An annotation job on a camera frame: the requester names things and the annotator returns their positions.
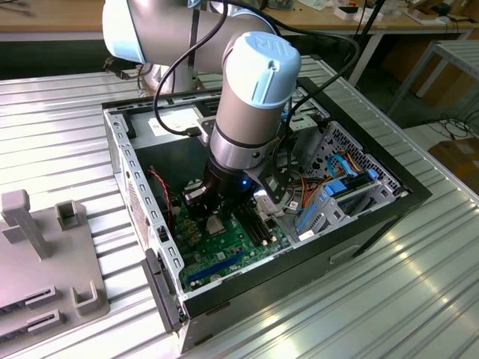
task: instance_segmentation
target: red wire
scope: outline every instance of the red wire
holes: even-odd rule
[[[171,202],[170,196],[168,194],[168,189],[166,189],[165,181],[153,170],[148,170],[151,174],[153,174],[162,184],[163,190],[165,191],[166,196],[166,206],[168,207],[168,226],[171,226]]]

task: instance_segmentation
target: table leg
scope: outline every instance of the table leg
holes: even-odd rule
[[[419,59],[418,63],[412,68],[412,71],[409,73],[406,80],[403,82],[403,84],[400,86],[399,90],[394,95],[394,98],[392,99],[391,105],[389,106],[388,110],[386,111],[386,114],[389,117],[391,116],[393,111],[396,109],[396,107],[399,105],[399,103],[403,99],[404,95],[406,95],[408,89],[412,86],[412,84],[417,79],[417,77],[419,76],[421,71],[424,69],[427,62],[429,62],[431,56],[433,55],[433,49],[434,49],[435,45],[436,44],[434,42],[430,43],[430,45],[427,47],[424,54]]]
[[[362,75],[362,72],[366,68],[367,63],[371,59],[371,56],[373,56],[373,53],[376,51],[377,46],[379,45],[379,42],[382,39],[382,36],[384,35],[384,32],[378,32],[377,34],[374,34],[371,36],[371,39],[367,42],[366,47],[364,48],[364,51],[359,58],[358,63],[356,64],[356,67],[353,70],[353,73],[351,74],[350,78],[347,80],[352,86],[356,86],[358,83],[359,78]]]
[[[472,33],[472,30],[469,30],[469,31],[466,31],[466,32],[463,32],[457,39],[458,40],[466,40],[469,35]],[[432,71],[432,73],[429,75],[429,77],[427,78],[426,82],[423,83],[423,85],[421,86],[421,88],[419,89],[419,91],[416,93],[416,96],[417,97],[422,97],[424,96],[424,94],[427,92],[427,90],[429,90],[429,88],[431,87],[431,85],[433,84],[433,82],[435,80],[437,80],[437,78],[439,77],[439,75],[441,74],[441,72],[443,71],[443,69],[446,67],[446,65],[448,64],[448,61],[447,60],[444,60],[442,59],[439,64],[436,66],[436,68],[434,69],[434,71]]]

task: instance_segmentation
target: light blue joint cap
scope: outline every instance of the light blue joint cap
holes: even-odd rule
[[[238,37],[225,74],[233,92],[255,108],[282,107],[293,94],[301,69],[298,50],[279,36],[261,31]]]
[[[116,58],[145,63],[126,0],[105,1],[103,38],[106,48]]]

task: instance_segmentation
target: white sticker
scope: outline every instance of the white sticker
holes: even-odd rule
[[[198,126],[198,115],[191,106],[183,106],[172,110],[160,110],[159,116],[167,127],[177,131],[183,131],[190,127]],[[169,133],[160,126],[156,117],[150,118],[148,120],[148,125],[150,125],[151,131],[153,131],[153,134],[156,137]]]
[[[461,150],[462,153],[465,153],[466,155],[474,153],[474,148],[472,148],[468,144],[456,144],[456,146]]]
[[[290,209],[292,209],[293,211],[296,211],[296,209],[298,208],[298,205],[299,205],[299,203],[297,203],[297,202],[295,202],[294,200],[292,200],[292,201],[290,202],[289,207],[290,207]]]
[[[299,240],[304,241],[305,239],[308,239],[312,236],[314,236],[314,232],[312,230],[309,230],[308,232],[304,232],[301,236],[299,236]]]

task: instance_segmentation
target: ventilation grille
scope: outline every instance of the ventilation grille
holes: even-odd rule
[[[216,115],[216,112],[218,112],[219,99],[206,99],[203,100],[202,103],[208,108],[212,116]]]
[[[353,142],[339,129],[336,127],[335,123],[331,123],[325,135],[323,141],[317,149],[317,152],[313,155],[313,161],[310,164],[310,167],[307,169],[306,174],[310,177],[322,177],[326,178],[330,173],[327,168],[328,157],[331,154],[337,154],[342,150],[347,150],[354,162],[361,169],[374,169],[378,174],[379,178],[387,179],[388,185],[395,190],[400,185],[393,179],[389,174],[387,174],[379,165],[372,162]],[[333,161],[333,167],[336,171],[341,169],[338,161]]]
[[[133,188],[131,182],[128,182],[128,192],[130,212],[132,213],[133,220],[136,223],[136,229],[138,231],[138,235],[140,236],[140,240],[142,243],[144,243],[144,249],[146,250],[148,248],[147,219],[143,213],[140,201],[138,200],[138,196],[136,195],[135,189]]]

